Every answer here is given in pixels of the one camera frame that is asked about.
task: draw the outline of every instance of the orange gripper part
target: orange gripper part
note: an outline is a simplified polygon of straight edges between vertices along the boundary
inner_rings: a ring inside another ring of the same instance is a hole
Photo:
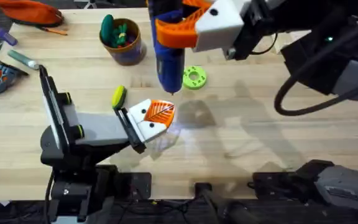
[[[182,3],[199,9],[177,24],[155,20],[157,40],[165,47],[178,49],[196,47],[198,38],[195,30],[196,22],[212,5],[201,0],[183,0]]]
[[[158,122],[165,124],[168,128],[175,114],[175,107],[172,103],[162,100],[152,100],[149,106],[144,121]]]

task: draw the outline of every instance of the pencil cup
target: pencil cup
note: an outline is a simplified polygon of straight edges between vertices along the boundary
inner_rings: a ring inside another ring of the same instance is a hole
[[[134,21],[129,19],[115,19],[113,24],[114,29],[118,28],[120,25],[127,24],[127,36],[134,38],[133,42],[125,47],[113,48],[108,44],[103,43],[101,34],[99,33],[100,42],[113,59],[120,65],[138,64],[143,60],[147,51],[145,44],[142,42],[139,27]]]

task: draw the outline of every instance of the black cable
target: black cable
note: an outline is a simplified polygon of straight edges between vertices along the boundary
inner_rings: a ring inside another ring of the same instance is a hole
[[[348,91],[347,93],[338,96],[337,98],[328,100],[326,102],[320,103],[318,105],[310,106],[300,110],[286,110],[282,107],[282,102],[285,95],[289,90],[294,86],[294,84],[299,80],[299,78],[309,70],[314,64],[325,58],[327,55],[333,53],[338,48],[342,47],[347,42],[351,41],[353,38],[358,36],[358,26],[348,32],[346,35],[339,38],[337,41],[334,41],[332,44],[325,47],[323,50],[318,52],[314,57],[309,59],[301,68],[299,68],[279,89],[275,99],[274,99],[274,108],[276,111],[285,116],[299,116],[308,113],[313,113],[319,110],[323,110],[332,105],[338,104],[344,100],[355,97],[358,95],[358,87]]]
[[[248,183],[247,183],[247,186],[248,186],[250,189],[255,190],[255,183],[253,183],[253,182],[248,182]]]
[[[262,54],[265,54],[265,53],[269,52],[274,47],[274,45],[275,45],[275,43],[277,41],[277,38],[278,38],[278,33],[276,33],[276,36],[274,37],[274,41],[273,41],[272,45],[268,49],[266,49],[264,51],[261,51],[261,52],[253,52],[252,51],[250,53],[250,55],[262,55]]]
[[[132,210],[132,209],[130,209],[130,208],[128,208],[127,211],[128,211],[129,213],[134,214],[134,215],[164,215],[164,214],[166,214],[166,213],[168,213],[168,212],[172,212],[172,211],[174,211],[174,210],[177,210],[177,211],[179,211],[179,212],[184,212],[183,210],[180,210],[180,209],[181,209],[183,206],[189,205],[191,202],[193,202],[193,201],[195,201],[195,200],[196,200],[196,198],[191,199],[191,200],[188,200],[188,201],[182,203],[181,205],[178,205],[178,206],[176,206],[176,207],[172,206],[172,207],[170,207],[170,209],[167,209],[167,210],[162,211],[162,212],[140,212],[140,211]]]
[[[44,203],[44,220],[45,224],[50,224],[49,216],[48,216],[48,209],[49,209],[49,195],[50,195],[50,189],[52,188],[52,182],[53,182],[53,170],[50,173],[47,189],[45,191],[45,203]]]
[[[187,219],[185,212],[182,212],[181,215],[182,215],[183,220],[185,221],[186,224],[191,224],[190,221],[189,221],[189,219]]]
[[[132,202],[124,209],[124,211],[122,211],[122,214],[121,214],[121,216],[119,217],[117,224],[120,224],[120,223],[121,223],[122,219],[124,218],[125,213],[127,212],[128,208],[129,208],[133,203],[134,203],[134,201],[132,201]]]
[[[213,217],[215,219],[215,224],[219,224],[218,214],[217,214],[217,211],[216,211],[214,205],[212,204],[211,199],[209,199],[206,194],[202,194],[202,196],[204,198],[204,201],[208,204],[209,208],[211,209],[211,213],[213,214]]]

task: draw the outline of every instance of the orange and white object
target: orange and white object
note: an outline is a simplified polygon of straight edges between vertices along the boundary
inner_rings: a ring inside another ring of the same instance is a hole
[[[176,24],[156,19],[157,39],[165,47],[191,47],[194,52],[230,47],[244,26],[241,15],[248,9],[249,2],[183,0],[183,4],[198,10]]]
[[[163,100],[145,100],[128,110],[128,118],[142,142],[164,133],[172,124],[175,105]]]

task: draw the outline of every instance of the orange bag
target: orange bag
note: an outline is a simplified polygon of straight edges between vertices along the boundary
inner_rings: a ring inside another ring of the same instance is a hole
[[[18,24],[56,27],[63,23],[62,13],[46,4],[31,0],[0,0],[3,13]]]

